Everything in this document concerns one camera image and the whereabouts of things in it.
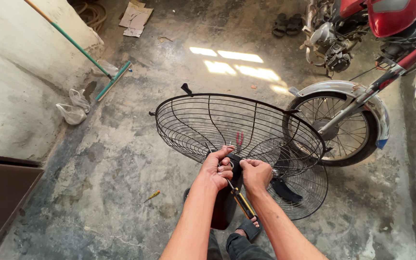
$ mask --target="motorcycle fender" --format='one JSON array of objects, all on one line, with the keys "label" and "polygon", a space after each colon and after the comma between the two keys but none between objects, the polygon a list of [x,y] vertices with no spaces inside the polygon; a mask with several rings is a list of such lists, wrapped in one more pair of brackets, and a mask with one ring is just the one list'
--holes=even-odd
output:
[{"label": "motorcycle fender", "polygon": [[[355,98],[365,92],[366,89],[367,88],[365,86],[355,82],[344,80],[328,80],[305,87],[301,91],[298,91],[296,88],[292,87],[289,89],[289,92],[296,97],[305,97],[317,92],[332,91]],[[364,107],[366,110],[371,111],[377,120],[378,137],[376,145],[379,149],[382,150],[388,141],[390,132],[388,109],[378,96],[374,96],[369,99]]]}]

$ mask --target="hand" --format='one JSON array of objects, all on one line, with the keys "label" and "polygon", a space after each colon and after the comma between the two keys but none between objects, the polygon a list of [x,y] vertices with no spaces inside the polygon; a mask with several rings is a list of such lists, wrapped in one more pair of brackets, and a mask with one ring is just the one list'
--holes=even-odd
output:
[{"label": "hand", "polygon": [[246,159],[240,161],[243,169],[243,183],[247,195],[249,192],[266,191],[272,179],[272,167],[260,160]]},{"label": "hand", "polygon": [[226,157],[232,151],[234,151],[232,146],[223,145],[221,150],[210,153],[201,166],[198,175],[208,177],[217,191],[228,185],[225,178],[232,179],[232,167],[229,164],[231,159]]}]

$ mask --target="cardboard piece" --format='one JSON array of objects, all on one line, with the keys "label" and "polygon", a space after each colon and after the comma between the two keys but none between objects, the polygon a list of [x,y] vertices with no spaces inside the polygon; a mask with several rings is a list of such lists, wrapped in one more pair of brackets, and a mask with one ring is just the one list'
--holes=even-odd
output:
[{"label": "cardboard piece", "polygon": [[131,0],[124,12],[119,26],[127,27],[123,35],[140,37],[144,30],[144,24],[150,17],[153,8],[144,8],[146,4],[140,3],[137,0]]}]

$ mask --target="red pliers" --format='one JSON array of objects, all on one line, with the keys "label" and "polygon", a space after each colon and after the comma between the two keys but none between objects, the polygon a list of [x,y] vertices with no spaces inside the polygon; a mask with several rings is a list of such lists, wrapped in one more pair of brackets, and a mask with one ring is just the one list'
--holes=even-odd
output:
[{"label": "red pliers", "polygon": [[238,146],[242,146],[243,132],[241,133],[237,132],[237,135],[235,136],[235,140],[237,141]]}]

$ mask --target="concrete floor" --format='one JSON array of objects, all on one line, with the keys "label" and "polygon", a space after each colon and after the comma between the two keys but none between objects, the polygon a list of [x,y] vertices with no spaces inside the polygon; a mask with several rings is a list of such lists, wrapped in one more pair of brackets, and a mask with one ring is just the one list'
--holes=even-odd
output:
[{"label": "concrete floor", "polygon": [[[123,36],[118,16],[127,1],[108,3],[102,32],[103,58],[114,64],[132,62],[127,72],[81,125],[70,126],[48,160],[43,178],[0,245],[5,259],[157,259],[182,210],[182,193],[200,165],[170,149],[148,115],[167,98],[193,92],[220,92],[254,98],[286,108],[292,99],[281,92],[326,80],[299,50],[305,36],[276,39],[270,33],[277,14],[291,16],[304,1],[150,0],[154,8],[140,39]],[[160,42],[165,36],[172,42]],[[350,68],[335,79],[348,80],[373,66],[379,42],[366,37],[356,46]],[[192,53],[190,47],[258,55],[264,62],[229,60]],[[280,80],[236,72],[210,73],[204,62],[266,68]],[[372,71],[358,81],[368,85]],[[106,78],[96,78],[100,91]],[[390,111],[391,136],[384,150],[345,168],[327,169],[329,191],[312,216],[297,227],[329,259],[416,259],[409,193],[404,114],[399,84],[380,95]],[[153,190],[158,197],[143,204]],[[224,259],[228,235],[243,220],[216,231]],[[255,241],[271,255],[263,232]]]}]

